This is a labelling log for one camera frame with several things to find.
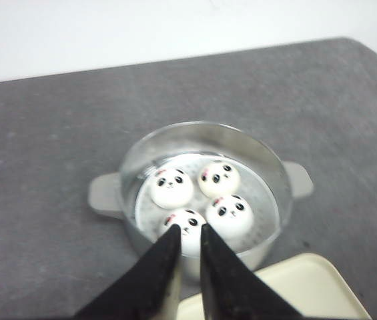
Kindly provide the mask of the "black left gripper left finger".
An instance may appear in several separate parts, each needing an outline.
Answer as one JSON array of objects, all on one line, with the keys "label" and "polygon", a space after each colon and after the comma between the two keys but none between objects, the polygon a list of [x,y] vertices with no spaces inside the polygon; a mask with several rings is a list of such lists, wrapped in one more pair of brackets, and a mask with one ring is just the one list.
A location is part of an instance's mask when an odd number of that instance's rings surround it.
[{"label": "black left gripper left finger", "polygon": [[172,225],[75,319],[175,319],[181,290],[181,229]]}]

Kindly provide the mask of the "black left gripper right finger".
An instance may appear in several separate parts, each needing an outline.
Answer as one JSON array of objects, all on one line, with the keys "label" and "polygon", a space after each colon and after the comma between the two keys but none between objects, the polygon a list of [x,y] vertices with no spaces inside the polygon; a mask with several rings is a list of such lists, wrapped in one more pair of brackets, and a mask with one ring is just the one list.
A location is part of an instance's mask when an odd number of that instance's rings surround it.
[{"label": "black left gripper right finger", "polygon": [[202,226],[200,283],[206,319],[301,319],[250,271],[211,225]]}]

